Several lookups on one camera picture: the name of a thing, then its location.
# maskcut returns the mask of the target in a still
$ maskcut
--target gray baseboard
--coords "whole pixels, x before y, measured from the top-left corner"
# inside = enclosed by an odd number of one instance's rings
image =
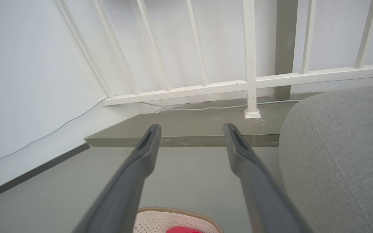
[[[19,177],[16,177],[10,181],[8,181],[7,183],[3,184],[0,186],[0,194],[5,192],[6,190],[9,190],[9,189],[12,189],[13,187],[33,178],[34,176],[44,172],[44,171],[47,171],[48,169],[66,161],[67,159],[73,157],[74,155],[77,155],[78,153],[80,152],[83,152],[87,149],[89,149],[90,146],[89,144],[87,143],[84,143],[52,160],[50,160],[49,162],[46,162],[45,164],[42,164],[34,169],[32,169],[31,171],[28,171],[24,174],[22,174],[21,176]]]

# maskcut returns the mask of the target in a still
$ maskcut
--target concrete step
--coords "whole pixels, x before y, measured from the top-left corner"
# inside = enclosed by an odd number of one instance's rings
[[[318,93],[294,94],[292,99],[304,99]],[[261,97],[259,102],[274,101]],[[176,108],[200,109],[244,105],[246,99],[177,105]],[[295,102],[258,105],[262,118],[245,119],[246,106],[231,109],[199,111],[169,111],[136,115],[86,138],[92,147],[134,147],[151,124],[162,127],[161,147],[224,147],[222,128],[234,123],[250,146],[278,146],[280,129]]]

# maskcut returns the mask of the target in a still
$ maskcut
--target white wall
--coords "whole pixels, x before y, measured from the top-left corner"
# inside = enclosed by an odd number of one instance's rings
[[[257,75],[274,74],[276,1],[256,0]],[[116,95],[129,94],[92,0],[66,0],[100,71]],[[241,0],[193,0],[210,82],[245,78]],[[135,0],[106,0],[109,16],[143,91],[159,88],[156,64]],[[200,84],[185,1],[147,0],[173,87]],[[272,88],[258,94],[271,95]],[[106,97],[55,0],[0,0],[0,158],[54,131]],[[246,97],[245,92],[156,101],[180,104]],[[55,134],[0,160],[0,185],[81,145],[83,138],[139,113],[141,104],[97,106]]]
[[[309,70],[354,66],[370,0],[317,0]],[[293,72],[300,72],[305,42],[308,0],[299,0]],[[365,65],[373,64],[373,31]],[[292,93],[342,90],[373,85],[373,78],[294,85]]]
[[[0,158],[54,131],[105,96],[56,1],[0,0]],[[140,104],[98,106],[0,160],[0,185],[83,144],[89,134],[154,110]]]

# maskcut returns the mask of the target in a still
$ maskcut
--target gray floor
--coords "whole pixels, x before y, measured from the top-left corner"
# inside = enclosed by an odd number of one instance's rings
[[[93,148],[0,194],[0,233],[71,232],[131,148]],[[255,148],[282,187],[275,147]],[[240,180],[225,148],[160,148],[140,207],[199,212],[225,233],[250,233]]]

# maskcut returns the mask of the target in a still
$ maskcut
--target gray sofa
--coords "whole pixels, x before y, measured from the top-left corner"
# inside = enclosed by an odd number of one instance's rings
[[[297,103],[281,129],[279,164],[315,233],[373,232],[373,87]]]

